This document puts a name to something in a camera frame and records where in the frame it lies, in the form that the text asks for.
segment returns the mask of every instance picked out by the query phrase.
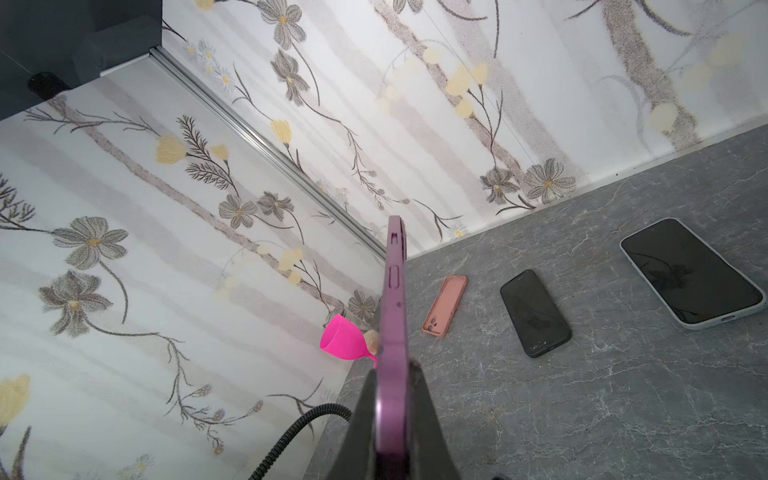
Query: pink phone case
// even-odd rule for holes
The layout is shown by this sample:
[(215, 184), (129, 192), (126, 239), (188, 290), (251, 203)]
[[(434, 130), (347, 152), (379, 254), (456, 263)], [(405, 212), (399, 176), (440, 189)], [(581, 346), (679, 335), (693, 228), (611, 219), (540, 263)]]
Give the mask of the pink phone case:
[(467, 277), (463, 275), (451, 275), (445, 279), (442, 287), (440, 287), (440, 293), (429, 310), (429, 315), (424, 320), (422, 330), (439, 338), (448, 333), (448, 328), (451, 326), (453, 315), (456, 313), (458, 302), (462, 299), (467, 283)]

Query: countertop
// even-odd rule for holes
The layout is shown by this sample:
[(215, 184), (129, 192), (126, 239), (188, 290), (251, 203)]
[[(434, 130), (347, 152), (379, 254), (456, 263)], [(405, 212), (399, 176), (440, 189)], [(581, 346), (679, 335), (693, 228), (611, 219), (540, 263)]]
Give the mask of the countertop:
[[(768, 311), (678, 326), (619, 250), (664, 217), (768, 290), (768, 126), (408, 262), (410, 354), (464, 480), (768, 478)], [(537, 359), (498, 294), (528, 268), (573, 329)], [(451, 329), (428, 336), (454, 273), (469, 285)], [(355, 362), (340, 403), (370, 368)], [(326, 477), (345, 430), (329, 420), (305, 479)]]

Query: floral wallpaper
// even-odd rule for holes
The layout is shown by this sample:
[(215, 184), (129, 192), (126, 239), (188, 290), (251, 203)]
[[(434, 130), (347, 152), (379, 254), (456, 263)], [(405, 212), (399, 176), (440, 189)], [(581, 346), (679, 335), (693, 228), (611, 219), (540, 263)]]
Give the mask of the floral wallpaper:
[(0, 123), (0, 270), (0, 479), (151, 480), (248, 478), (332, 402), (383, 266), (144, 59)]
[(411, 254), (768, 113), (761, 0), (168, 0), (164, 47)]

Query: purple phone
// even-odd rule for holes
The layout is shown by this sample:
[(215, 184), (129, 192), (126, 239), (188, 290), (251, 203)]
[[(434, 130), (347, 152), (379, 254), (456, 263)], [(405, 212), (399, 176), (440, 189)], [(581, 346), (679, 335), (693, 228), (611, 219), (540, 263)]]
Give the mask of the purple phone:
[(406, 229), (389, 218), (376, 386), (378, 478), (405, 478), (408, 468), (408, 335), (406, 332)]

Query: black coiled cable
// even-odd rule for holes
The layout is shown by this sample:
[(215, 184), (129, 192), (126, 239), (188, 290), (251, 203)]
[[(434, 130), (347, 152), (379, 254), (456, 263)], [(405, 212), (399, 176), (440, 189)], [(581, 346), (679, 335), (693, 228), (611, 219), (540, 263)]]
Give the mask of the black coiled cable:
[(283, 436), (280, 437), (280, 440), (277, 441), (270, 452), (266, 454), (264, 460), (262, 460), (258, 468), (253, 471), (253, 474), (251, 474), (248, 480), (261, 480), (264, 478), (264, 475), (266, 475), (270, 468), (272, 468), (272, 464), (277, 460), (277, 457), (283, 453), (283, 450), (285, 450), (290, 441), (293, 440), (293, 437), (299, 435), (301, 429), (309, 425), (314, 419), (322, 417), (323, 415), (338, 415), (348, 422), (349, 418), (352, 417), (352, 410), (338, 403), (326, 403), (317, 406), (300, 416), (299, 419), (296, 420), (285, 433), (283, 433)]

